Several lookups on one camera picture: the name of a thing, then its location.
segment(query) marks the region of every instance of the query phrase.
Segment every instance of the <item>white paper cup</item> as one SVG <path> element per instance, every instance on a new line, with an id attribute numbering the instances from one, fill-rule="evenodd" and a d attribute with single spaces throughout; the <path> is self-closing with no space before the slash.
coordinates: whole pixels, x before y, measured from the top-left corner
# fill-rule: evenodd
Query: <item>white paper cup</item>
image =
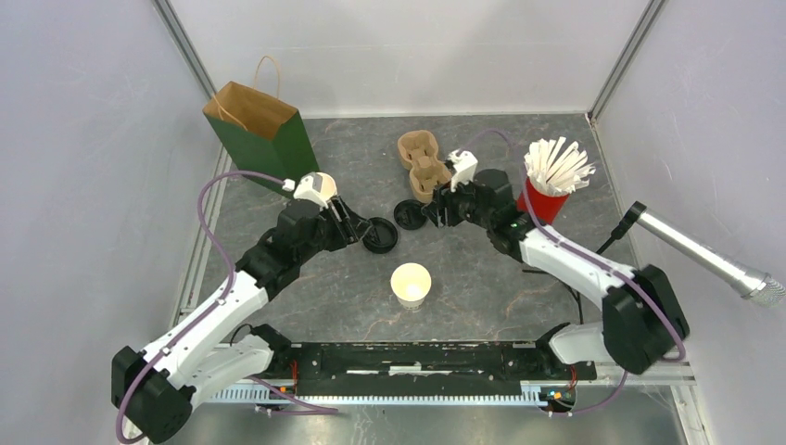
<path id="1" fill-rule="evenodd" d="M 431 289 L 431 274 L 416 262 L 401 264 L 390 275 L 390 287 L 407 309 L 417 309 Z"/>

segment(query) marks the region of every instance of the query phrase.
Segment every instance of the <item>green paper bag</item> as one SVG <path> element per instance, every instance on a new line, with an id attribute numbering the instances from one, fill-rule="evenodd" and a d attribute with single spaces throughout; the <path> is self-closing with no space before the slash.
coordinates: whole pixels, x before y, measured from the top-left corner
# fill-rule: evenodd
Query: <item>green paper bag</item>
<path id="1" fill-rule="evenodd" d="M 295 182 L 319 165 L 297 108 L 261 91 L 229 82 L 202 109 L 238 169 Z M 291 192 L 260 178 L 281 195 Z"/>

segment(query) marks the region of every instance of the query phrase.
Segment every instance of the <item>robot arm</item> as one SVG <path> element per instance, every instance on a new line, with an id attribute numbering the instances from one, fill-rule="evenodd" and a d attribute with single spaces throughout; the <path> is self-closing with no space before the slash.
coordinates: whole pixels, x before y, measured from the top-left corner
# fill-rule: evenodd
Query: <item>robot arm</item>
<path id="1" fill-rule="evenodd" d="M 478 225 L 486 229 L 488 239 L 500 253 L 554 275 L 601 309 L 602 322 L 558 326 L 547 334 L 544 339 L 560 362 L 616 362 L 639 375 L 675 346 L 652 309 L 620 276 L 647 293 L 680 338 L 689 334 L 663 271 L 652 265 L 637 270 L 610 261 L 570 242 L 547 224 L 542 224 L 547 232 L 544 234 L 527 213 L 517 209 L 505 172 L 483 170 L 475 174 L 477 159 L 467 151 L 450 153 L 448 163 L 454 171 L 451 183 L 435 189 L 430 204 L 417 211 L 409 208 L 405 215 L 409 228 L 422 225 L 426 219 L 437 227 L 463 221 Z M 570 244 L 574 251 L 561 248 L 561 244 Z"/>
<path id="2" fill-rule="evenodd" d="M 114 405 L 120 408 L 132 382 L 154 363 L 130 396 L 125 415 L 154 443 L 170 438 L 200 403 L 237 380 L 264 371 L 273 357 L 267 342 L 255 335 L 209 356 L 213 347 L 294 282 L 306 261 L 321 251 L 360 241 L 370 228 L 371 223 L 336 194 L 330 176 L 303 177 L 276 226 L 235 265 L 235 283 L 225 298 L 226 280 L 185 320 L 142 351 L 125 347 L 115 355 Z M 169 347 L 173 339 L 176 342 Z"/>

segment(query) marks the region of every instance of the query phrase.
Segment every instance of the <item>silver microphone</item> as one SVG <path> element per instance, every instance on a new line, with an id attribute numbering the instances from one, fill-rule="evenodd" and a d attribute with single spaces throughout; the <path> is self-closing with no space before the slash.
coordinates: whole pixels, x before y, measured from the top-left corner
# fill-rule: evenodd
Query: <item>silver microphone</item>
<path id="1" fill-rule="evenodd" d="M 705 244 L 683 234 L 674 224 L 636 202 L 630 211 L 638 213 L 636 223 L 669 246 L 698 262 L 706 270 L 729 283 L 743 299 L 771 308 L 786 297 L 786 289 L 769 273 L 761 272 L 721 255 Z"/>

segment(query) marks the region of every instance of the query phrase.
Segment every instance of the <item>red plastic cup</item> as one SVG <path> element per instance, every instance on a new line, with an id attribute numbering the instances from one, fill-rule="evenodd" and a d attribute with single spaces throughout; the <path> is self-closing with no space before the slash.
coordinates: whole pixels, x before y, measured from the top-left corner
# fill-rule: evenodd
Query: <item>red plastic cup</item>
<path id="1" fill-rule="evenodd" d="M 535 211 L 535 216 L 541 218 L 541 220 L 548 224 L 554 222 L 554 218 L 557 217 L 557 213 L 560 212 L 560 209 L 563 207 L 567 197 L 570 196 L 570 194 L 567 194 L 562 195 L 561 197 L 547 197 L 532 186 L 532 183 L 529 182 L 529 178 L 526 178 L 526 192 L 529 195 L 529 202 L 532 203 L 532 210 Z M 524 193 L 519 195 L 518 199 L 516 200 L 516 207 L 519 209 L 519 211 L 526 211 Z"/>

